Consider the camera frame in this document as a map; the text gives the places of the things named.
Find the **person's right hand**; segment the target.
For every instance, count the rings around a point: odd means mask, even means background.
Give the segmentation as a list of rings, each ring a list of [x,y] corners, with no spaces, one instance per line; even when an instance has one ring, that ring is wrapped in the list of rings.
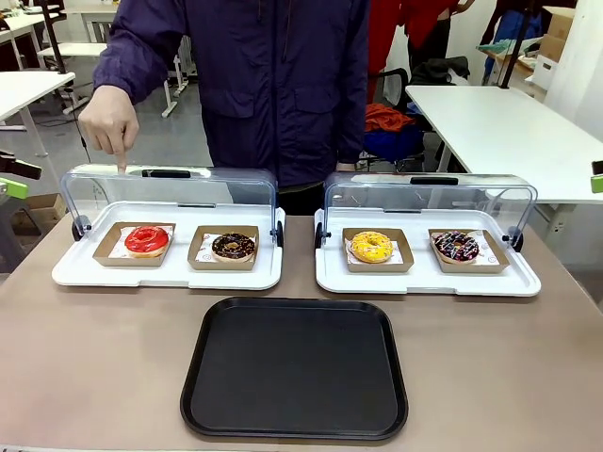
[[[99,87],[78,120],[92,147],[113,155],[118,172],[125,174],[126,153],[133,148],[139,133],[137,114],[128,94],[113,86]]]

